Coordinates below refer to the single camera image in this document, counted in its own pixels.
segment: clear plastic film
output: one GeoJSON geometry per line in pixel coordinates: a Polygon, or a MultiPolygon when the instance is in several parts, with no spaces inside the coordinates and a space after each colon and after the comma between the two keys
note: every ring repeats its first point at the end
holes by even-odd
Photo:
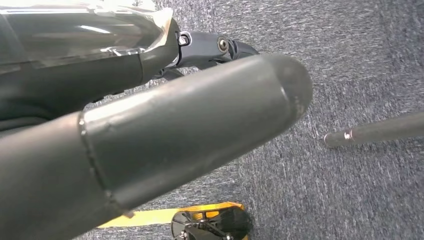
{"type": "Polygon", "coordinates": [[[172,16],[102,1],[0,0],[0,74],[150,51],[166,43],[172,16]]]}

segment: yellow tape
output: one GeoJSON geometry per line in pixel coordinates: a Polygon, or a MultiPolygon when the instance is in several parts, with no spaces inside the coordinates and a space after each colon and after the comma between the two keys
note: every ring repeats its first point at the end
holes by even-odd
{"type": "Polygon", "coordinates": [[[227,201],[223,203],[198,205],[198,206],[190,206],[190,207],[183,207],[183,208],[136,211],[134,212],[134,216],[132,218],[128,218],[126,216],[120,216],[118,218],[115,218],[99,226],[99,228],[138,227],[138,226],[146,226],[146,225],[153,225],[153,224],[169,224],[171,223],[173,216],[180,211],[191,211],[191,212],[207,211],[207,210],[223,209],[223,208],[228,208],[232,206],[237,206],[241,209],[244,209],[244,206],[242,204],[227,201]]]}

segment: metal bracket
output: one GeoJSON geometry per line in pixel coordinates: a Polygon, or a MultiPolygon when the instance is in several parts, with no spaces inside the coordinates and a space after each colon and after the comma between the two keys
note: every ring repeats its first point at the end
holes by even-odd
{"type": "Polygon", "coordinates": [[[176,37],[179,56],[160,71],[154,77],[155,79],[165,78],[170,81],[183,76],[177,70],[179,68],[197,67],[204,70],[218,64],[259,54],[252,46],[219,34],[181,31],[176,37]]]}

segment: dark gray tube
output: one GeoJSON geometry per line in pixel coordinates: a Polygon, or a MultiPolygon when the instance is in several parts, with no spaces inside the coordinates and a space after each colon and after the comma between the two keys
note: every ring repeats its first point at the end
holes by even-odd
{"type": "Polygon", "coordinates": [[[271,140],[311,98],[298,61],[257,55],[6,136],[0,239],[71,239],[271,140]]]}
{"type": "Polygon", "coordinates": [[[324,136],[324,142],[328,147],[339,147],[418,136],[424,136],[424,112],[328,133],[324,136]]]}

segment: hex bolt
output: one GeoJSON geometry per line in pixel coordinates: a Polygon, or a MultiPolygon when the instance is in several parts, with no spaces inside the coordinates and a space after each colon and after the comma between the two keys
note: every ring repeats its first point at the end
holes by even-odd
{"type": "Polygon", "coordinates": [[[189,44],[189,38],[186,35],[181,35],[178,38],[178,44],[180,46],[185,46],[189,44]]]}

